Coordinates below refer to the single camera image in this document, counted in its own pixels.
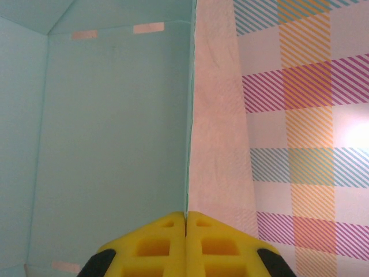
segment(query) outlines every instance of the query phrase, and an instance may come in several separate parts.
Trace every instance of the yellow stripe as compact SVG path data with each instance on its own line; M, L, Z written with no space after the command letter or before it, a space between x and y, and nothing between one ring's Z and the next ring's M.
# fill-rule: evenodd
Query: yellow stripe
M311 77L312 75L311 72L307 73L308 68L314 71L314 68L311 65L306 65L303 68L301 67L294 68L294 71L297 71L297 73L295 73L291 69L283 70L284 92L285 92L285 98L287 100L286 101L287 106L290 103L289 101L291 101L293 98L296 98L295 103L298 103L299 102L297 101L298 96L302 98L305 102L309 103L309 105L299 103L297 107L300 107L300 108L323 106L321 102L323 102L326 106L331 106L332 105L332 91L330 90L330 78L321 76L320 82L325 83L325 86L328 87L328 89L324 88L317 81L312 79L314 76ZM316 87L309 87L308 86L309 83L314 83ZM309 94L306 94L302 89L300 89L298 85L303 87L310 94L315 95L318 98L318 101L313 100L311 96Z
M337 257L335 254L296 247L296 268L299 275L306 277L336 277Z
M317 32L316 29L312 29L309 25L307 25L303 21L291 22L291 23L280 25L281 29L287 28L287 27L288 27L288 29L291 29L291 27L288 24L290 24L291 26L293 26L296 29L298 29L301 33L308 34L308 36L311 36L314 40L316 40L317 42L319 42L321 45L325 46L325 48L330 49L330 44L327 44L327 43L330 43L330 39L329 39L330 32L328 30L321 29L321 28L319 28L319 25L316 26L316 24L313 23L313 25L315 25L315 27L317 27L318 29L320 29L322 32L324 32L326 34L326 36L325 36L325 35Z
M286 124L292 129L287 130L287 139L294 141L299 147L333 147L332 118L323 117L321 113L323 109L304 108L286 111ZM306 141L302 141L302 134L310 137L314 143L306 144Z
M330 25L325 23L325 24L323 24L323 26L326 27L326 28L323 28L323 26L320 26L319 24L313 22L313 19L319 19L319 17L315 16L315 17L310 17L310 18L306 19L306 22L310 23L312 25L312 27L307 25L303 20L301 20L300 23L301 23L301 25L303 25L307 29L309 29L311 32L313 32L313 33L317 34L318 36L320 36L322 39L326 40L327 42L330 42L330 39L329 39Z
M287 35L289 35L290 37L292 37L295 41L299 42L300 44L304 45L306 48L310 49L312 52L314 52L316 55L321 56L322 58L325 58L324 55L322 55L321 53L319 53L316 49L314 49L313 47L309 46L307 43L305 43L304 41L302 41L301 39L297 38L295 35L291 34L290 32L288 32L287 30L284 30L284 33L286 33ZM287 36L285 36L283 33L280 33L280 36L284 37L287 39ZM314 45L316 48L318 48L319 50L321 50L323 53L325 53L326 55L330 55L330 53L328 51L326 51L324 48L319 47L316 43L312 42L311 40L307 40L308 42L310 42L310 44Z
M294 67L293 64L289 63L286 59L282 57L282 67L283 69L292 68Z
M279 18L283 18L284 21L289 22L293 20L300 20L301 18L314 16L315 14L320 14L322 12L329 12L329 10L325 8L325 6L329 6L328 3L324 6L319 2L313 1L311 4L312 5L308 5L305 1L302 0L278 0L278 16Z
M289 164L291 167L291 183L312 184L311 181L313 181L312 185L333 186L333 150L326 150L328 150L328 155L331 159L327 160L323 154L317 152L317 149L312 148L308 150L309 154L313 156L314 160L318 160L319 164L315 164L316 161L311 161L311 157L301 157L301 155L304 155L304 151L301 149L298 151L296 148L290 148Z
M334 187L292 184L291 197L293 215L316 219L335 219Z
M300 63L298 63L298 62L296 62L296 61L294 61L293 59L289 59L290 61L292 61L292 62L294 62L295 64L294 64L294 66L298 66L298 65L304 65L304 64L306 64L306 62L303 60L303 59L301 59L301 58L299 58L298 56L296 56L293 52L291 52L291 51L289 51L286 47L284 47L283 45L281 45L281 49L282 50L284 50L284 51L286 51L289 55L285 55L283 52L281 53L282 54L282 56L284 56L285 58L289 58L290 56L292 56L292 57L294 57L295 59L297 59L298 61L300 61Z
M311 52L308 52L303 46L299 45L298 43L294 42L292 39L288 38L287 36L285 36L283 33L280 33L280 36L282 38L284 38L285 40L287 40L289 43L290 43L290 48L293 48L293 49L299 49L301 52L305 52L307 54L309 54L310 56L312 56L316 61L319 61L320 58L318 58L316 55L312 54L312 53L315 53L315 54L318 54L318 56L322 56L322 58L324 58L323 55L317 53L313 48L309 47L308 45L306 45L305 43L304 46L305 48L308 48L309 50L311 50Z

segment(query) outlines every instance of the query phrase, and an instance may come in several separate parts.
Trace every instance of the yellow foam block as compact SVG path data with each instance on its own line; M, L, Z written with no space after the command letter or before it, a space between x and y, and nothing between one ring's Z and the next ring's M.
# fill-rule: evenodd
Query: yellow foam block
M259 249L280 255L270 244L204 214L189 212L186 221L174 212L102 246L99 254L113 253L108 264L90 262L79 276L93 277L105 266L104 277L270 277Z
M187 277L270 277L257 250L278 250L199 212L187 218Z
M116 255L104 277L185 277L185 217L174 212L109 242Z

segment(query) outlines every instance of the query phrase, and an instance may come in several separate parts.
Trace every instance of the blue stripe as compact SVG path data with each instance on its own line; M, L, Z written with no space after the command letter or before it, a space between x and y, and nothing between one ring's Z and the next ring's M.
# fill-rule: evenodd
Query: blue stripe
M243 15L241 15L238 11L235 10L235 14L242 18L243 20L239 20L240 23L242 23L243 25L249 27L246 22L250 23L252 26L254 26L256 29L258 29L259 31L260 30L263 30L262 28L260 28L258 25L255 25L255 23L253 23L252 21L248 20L247 18L243 17Z
M289 151L292 154L296 150L297 150L297 148L292 148ZM295 180L293 178L292 182L294 184L306 184L306 185L317 185L317 184L319 184L319 180L317 179L317 175L314 174L313 171L307 169L302 164L300 164L299 161L296 161L295 163L290 162L290 164L291 164L291 174L293 174L293 177L295 177L296 174L299 174L300 177L301 177L301 175L304 175L304 176L307 177L307 179L300 179L300 183L295 182Z
M255 181L290 183L288 150L285 148L251 149L251 167Z
M327 2L329 4L319 0L313 3L310 0L302 0L302 3L294 0L292 3L298 6L295 7L289 0L234 0L236 26L239 28L237 33L244 35L245 33L261 31L282 23L324 13L325 9L339 9L360 3L359 0L327 0Z
M248 30L246 30L243 26L241 26L240 24L238 24L237 22L236 22L236 27L237 28L239 28L239 29L241 29L243 32L245 32L245 33L250 33L250 31L248 31Z
M268 21L266 18L263 18L262 16L260 16L259 14L257 14L255 11L249 9L247 6L244 6L244 4L240 3L238 0L234 0L235 3L237 3L239 6L241 6L242 8L244 8L245 10L248 10L249 12L251 12L252 14L254 14L255 16L257 16L258 18L260 18L261 20L263 20L264 22L266 22L270 27L275 26L274 24L272 24L270 21L274 22L275 24L278 24L278 21L273 18L270 17L269 15L267 15L266 13L264 13L261 9L256 8L254 5L252 5L251 3L248 3L248 5L252 8L254 8L255 10L257 10L258 12L260 12L263 16L265 16L267 19L269 19L270 21Z
M336 186L369 188L369 152L362 148L335 148L334 167Z
M324 165L324 162L322 160L322 158L320 158L319 156L317 156L317 154L315 153L315 150L318 150L318 148L292 148L290 149L291 152L295 152L295 153L299 153L299 157L301 157L301 160L306 162L310 167L305 167L302 165L301 170L306 172L306 173L310 173L310 175L312 176L314 183L308 183L305 182L304 184L309 184L309 185L333 185L333 152L332 152L332 157L328 158L328 160L330 159L332 161L332 167L329 168L327 166ZM329 173L332 175L332 180L329 179L329 177L324 176L323 174L321 174L319 172L319 169L321 167L325 168L325 172Z

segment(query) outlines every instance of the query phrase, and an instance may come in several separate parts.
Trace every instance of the pink stripe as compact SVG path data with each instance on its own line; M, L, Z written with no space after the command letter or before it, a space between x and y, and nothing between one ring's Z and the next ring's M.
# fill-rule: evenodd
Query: pink stripe
M366 71L368 71L368 72L369 72L369 68L368 68L366 65L362 64L361 62L359 62L359 61L355 60L355 59L354 59L354 58L352 58L352 57L349 57L348 59L349 59L351 62L353 62L353 63L355 63L355 64L357 64L357 65L361 66L362 68L364 68Z
M271 85L269 85L266 81L263 81L263 80L261 80L260 79L260 81L261 81L261 83L260 82L258 82L258 80L255 80L251 75L249 76L249 81L250 81L250 79L251 80L253 80L254 82L256 82L260 87L262 87L262 88L264 88L266 91L268 91L271 95L273 95L274 96L274 93L273 93L273 90L277 90L278 89L278 87L277 86L275 86L275 87L273 87L273 86L271 86Z
M334 76L335 78L337 78L338 80L340 80L342 83L346 84L347 86L349 86L350 88L352 88L354 91L356 91L357 93L362 94L357 87L354 87L351 83L347 82L346 80L344 80L342 77L340 77L337 73L335 73L335 71L341 73L343 76L345 76L347 79L349 79L350 81L352 81L353 83L357 84L358 86L364 88L366 91L369 91L368 89L366 89L365 87L363 87L361 84L358 84L353 78L349 77L346 73L344 73L343 71L341 71L338 67L333 66L332 65L332 76ZM338 81L336 81L334 78L332 78L332 81L337 83L339 86L341 86L343 89L349 91L351 94L353 94L356 98L360 99L362 102L364 102L364 100L357 94L354 94L352 91L350 91L347 87L344 87L342 84L340 84Z
M311 68L309 68L308 66L301 66L301 67L298 67L298 69L300 71L304 72L305 74L307 74L310 78L312 78L314 81L316 81L319 85L321 85L325 89L330 90L330 79L331 79L330 76L327 76L327 78L329 78L329 81L327 81L327 80L323 79L322 76L320 76L316 72L312 71Z
M351 241L347 240L347 236L351 236L351 234L347 234L346 232L344 232L342 229L338 229L337 230L337 240L339 241L339 239L342 237L342 238L346 238L345 239L345 249L343 249L341 247L341 245L338 245L337 244L337 251L344 251L346 250L346 254L347 256L349 255L353 255L355 258L357 259L361 259L364 255L363 252L361 252L359 249L355 248L352 244L351 244Z
M261 106L263 108L263 110L261 111L268 111L268 110L271 110L271 107L268 106L265 101L263 101L262 99L260 99L259 96L256 95L256 91L252 91L246 87L243 87L244 91L248 92L248 95L252 96L253 99L256 99L256 100L259 100L258 101L258 105Z
M368 75L367 73L365 73L365 72L363 72L361 69L359 69L359 68L355 67L353 64L349 63L349 62L348 62L348 61L346 61L345 59L340 59L340 61L341 61L341 62L343 62L343 63L345 63L346 65L348 65L350 68L355 69L357 72L359 72L359 73L361 73L362 75L364 75L364 77L369 78L369 75ZM351 74L353 74L356 78L358 78L358 79L359 79L360 81L362 81L363 83L366 83L367 85L369 85L369 83L368 83L365 79L363 79L363 78L362 78L362 77L360 77L359 75L355 74L355 72L353 72L353 71L349 70L348 68L347 68L347 71L348 71L348 72L350 72Z
M319 66L321 67L321 68L324 68L325 70L329 70L329 72L331 72L332 73L332 71L331 71L331 69L328 69L328 68L326 68L325 66L324 66L324 64L325 63L327 63L327 62L324 62L324 63L319 63ZM320 72L320 74L322 74L322 75L325 75L325 76L328 76L330 79L331 79L331 87L332 88L334 88L335 90L337 90L338 92L340 92L341 94L343 94L343 95L345 95L347 98L349 98L351 101L355 101L353 98L351 98L349 95L347 95L347 94L345 94L345 92L343 92L342 90L340 90L338 87L336 87L335 86L335 84L333 83L333 79L325 72L325 71L323 71L323 70L321 70L319 67L317 67L316 65L314 65L314 64L311 64L311 66L314 68L314 69L316 69L316 70L318 70L319 72ZM350 102L348 102L347 100L345 100L344 98L342 98L340 95L338 95L338 94L335 94L335 96L336 97L339 97L343 102L345 102L345 104L350 104Z
M281 88L283 87L283 80L282 80L282 70L276 70L271 72L264 72L265 75L270 77L274 82L276 82Z
M288 245L294 244L291 216L258 212L257 219L260 238Z
M286 73L284 72L283 73L283 76L285 77L285 78L287 78L288 80L289 80L289 83L293 83L293 84L295 84L296 85L296 87L298 87L298 88L300 88L302 91L304 91L307 95L310 95L310 93L309 93L309 91L308 90L306 90L305 88L303 88L301 85L299 85L299 84L297 84L293 79L291 79L290 77L288 77L287 75L286 75ZM299 95L295 95L295 93L293 92L293 91L291 91L291 89L289 89L286 85L284 86L284 89L285 90L287 90L287 91L289 91L290 93L291 93L291 95L293 96L293 99L294 100L297 100L297 98L300 100L300 102L298 102L301 106L303 106L303 107L312 107L312 105L311 104L309 104L309 103L307 103L307 101L306 100L304 100L301 96L299 96Z
M263 80L267 80L268 78L265 77L263 74L260 74L260 76L263 78ZM271 94L273 95L274 98L276 98L277 101L275 101L275 104L279 104L279 106L281 107L281 109L284 109L284 97L283 97L283 86L282 87L272 87L271 85L269 86L271 89L274 89L277 93L273 93L273 91L271 91Z
M369 60L367 60L367 59L364 59L364 57L362 57L362 56L356 56L358 59L361 59L363 62L365 62L365 63L367 63L368 65L369 65Z
M369 227L337 222L337 251L343 256L369 260Z
M243 103L244 103L244 107L245 107L245 109L246 109L247 112L249 112L249 113L252 113L252 112L257 113L257 112L259 112L255 108L251 107L248 104L248 100L246 99L245 96L243 97Z
M262 87L262 88L264 88L266 91L268 91L269 92L269 94L270 95L273 95L273 92L272 91L270 91L269 89L267 89L267 88L265 88L264 87L264 85L262 85L262 84L260 84L257 80L254 80L251 76L250 76L250 78L249 78L249 82L251 83L251 85L253 85L254 87L256 87L256 89L255 90L257 90L257 86L256 85L254 85L250 80L253 80L255 83L257 83L260 87ZM269 102L269 104L271 104L272 106L274 106L274 108L276 109L276 110L279 110L278 109L278 106L276 106L275 105L275 103L273 103L271 100L269 100L269 98L267 97L267 96L270 96L270 95L264 95L265 97L264 97L264 101L265 102Z
M356 75L352 70L350 70L348 67L340 64L338 61L332 61L332 68L336 71L338 71L339 73L341 73L342 75L344 75L347 79L349 79L351 82L353 82L354 84L356 84L357 86L359 86L360 88L362 88L365 91L368 91L368 88L364 87L363 85L361 85L359 82L357 82L355 79L353 79L352 77L350 77L348 74L346 74L345 72L341 71L338 67L334 66L333 64L338 65L342 70L350 73L351 75L354 75L356 78L358 78L360 81L366 83L367 85L369 85L368 82L365 82L360 76ZM350 85L350 87L354 88L355 87L353 85L351 85L349 82L343 80L341 77L337 76L340 80L344 81L346 84Z
M243 87L243 89L244 89L244 91L243 91L243 93L244 93L244 101L245 101L245 104L249 108L254 109L256 113L257 112L262 112L262 111L266 110L266 108L263 105L261 105L260 103L259 103L259 105L256 105L254 103L255 99L251 95L246 94L246 92L248 92L249 94L252 94L251 92L248 91L247 88Z
M330 88L329 88L329 87L326 87L326 86L325 86L325 85L323 85L321 82L319 82L317 79L313 78L313 76L312 76L312 75L308 74L308 73L307 73L307 71L306 71L306 69L305 69L304 67L298 67L298 69L299 69L300 71L302 71L302 72L306 73L309 77L311 77L311 78L312 78L313 80L315 80L316 82L320 83L320 84L321 84L323 87L325 87L326 89L330 90ZM300 77L301 77L301 80L300 80L300 81L301 81L305 86L307 86L307 87L311 90L311 92L309 92L309 91L308 91L307 93L308 93L308 95L309 95L310 97L312 97L312 98L314 98L314 99L316 100L316 102L315 102L315 105L316 105L316 106L319 106L319 104L321 104L322 106L327 106L327 104L324 104L324 102L321 102L321 101L320 101L320 99L314 95L314 93L318 94L321 98L324 98L328 103L331 103L331 102L332 102L330 99L327 99L327 98L326 98L327 96L329 97L329 95L327 95L326 93L323 93L323 92L321 91L321 88L320 88L320 87L318 87L317 85L315 85L314 83L309 83L310 81L308 81L308 80L304 79L304 76L302 76L302 74L300 74L296 69L292 69L292 68L290 68L290 69L288 69L287 71L289 71L289 70L291 70L291 71L295 72L298 76L300 76Z
M294 216L295 233L297 233L296 227L299 226L299 232L301 233L298 241L302 241L302 244L296 243L296 246L336 253L336 244L332 239L333 228L329 230L323 223L328 223L331 227L334 227L334 222L327 220ZM331 245L323 244L322 242L330 242Z
M251 82L251 80L252 80L252 78L249 77L248 80L247 80L248 83L246 83L245 81L243 82L249 88L249 89L247 89L247 88L244 87L244 89L246 89L256 99L259 100L258 104L262 103L264 106L266 106L266 108L264 107L264 111L274 111L274 110L276 110L275 108L273 108L274 104L268 99L268 95L265 95L266 93L264 91L260 90L260 88L258 88L257 86L255 86Z

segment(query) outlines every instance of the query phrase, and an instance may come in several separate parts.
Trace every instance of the square hole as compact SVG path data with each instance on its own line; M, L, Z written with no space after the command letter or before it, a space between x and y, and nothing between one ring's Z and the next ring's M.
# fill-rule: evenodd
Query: square hole
M201 245L202 254L239 255L236 243L228 238L204 238Z
M164 268L125 268L123 277L163 277Z
M199 219L198 221L196 221L196 226L199 227L210 227L211 224L206 222L205 220Z
M171 242L168 239L162 238L146 238L143 239L137 249L138 257L151 256L169 256Z
M170 228L170 227L173 227L174 226L174 222L173 222L173 220L170 220L170 221L168 221L168 222L165 222L163 225L162 225L162 227L164 227L164 228Z
M239 264L206 264L206 277L247 277L246 269Z

